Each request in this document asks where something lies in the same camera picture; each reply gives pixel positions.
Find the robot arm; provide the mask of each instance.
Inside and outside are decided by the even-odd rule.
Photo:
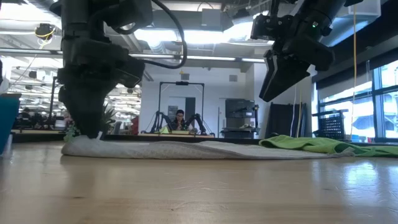
[[[194,121],[194,120],[196,120],[197,123],[199,124],[200,134],[206,135],[206,128],[203,126],[203,122],[202,122],[202,120],[200,119],[200,114],[194,114],[194,115],[192,115],[192,116],[188,119],[188,121],[186,121],[186,122],[184,123],[183,129],[184,129],[184,130],[187,130],[188,127],[189,127],[189,125],[190,125],[190,124],[192,123],[192,121]]]
[[[279,1],[272,0],[269,16],[256,17],[251,33],[252,39],[275,41],[265,54],[268,71],[259,97],[266,102],[309,76],[310,65],[318,71],[329,69],[335,55],[319,41],[330,34],[330,25],[341,7],[363,0],[304,0],[296,15],[277,17]]]
[[[169,118],[169,116],[165,115],[163,112],[156,111],[154,125],[152,126],[150,133],[155,133],[159,131],[163,126],[163,120],[166,121],[167,128],[169,130],[172,130],[172,120]]]
[[[118,83],[134,88],[142,78],[145,63],[180,68],[187,59],[182,26],[159,0],[152,1],[165,10],[180,32],[183,59],[178,65],[133,58],[127,49],[112,44],[104,35],[104,22],[122,35],[151,25],[151,0],[61,0],[50,8],[62,18],[63,68],[57,77],[63,86],[59,100],[89,138],[97,137],[104,98]]]

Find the green towel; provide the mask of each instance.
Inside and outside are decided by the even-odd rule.
[[[354,149],[355,155],[359,157],[398,157],[398,146],[361,147],[328,138],[292,138],[281,135],[261,140],[259,144],[264,147],[278,147],[328,154],[343,152],[350,147]]]

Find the chair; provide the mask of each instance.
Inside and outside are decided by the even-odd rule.
[[[118,121],[114,124],[114,128],[112,130],[112,134],[119,134],[120,132],[120,125],[122,125],[121,121]]]

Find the table surface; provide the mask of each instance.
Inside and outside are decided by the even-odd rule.
[[[398,160],[129,160],[14,144],[0,223],[398,223]]]
[[[180,137],[180,138],[214,138],[212,135],[202,136],[200,134],[152,134],[152,133],[140,133],[139,136],[160,136],[160,137]]]

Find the white towel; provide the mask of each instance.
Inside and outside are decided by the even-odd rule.
[[[125,159],[321,159],[354,156],[352,150],[330,155],[216,141],[106,142],[86,136],[78,136],[66,143],[62,154]]]

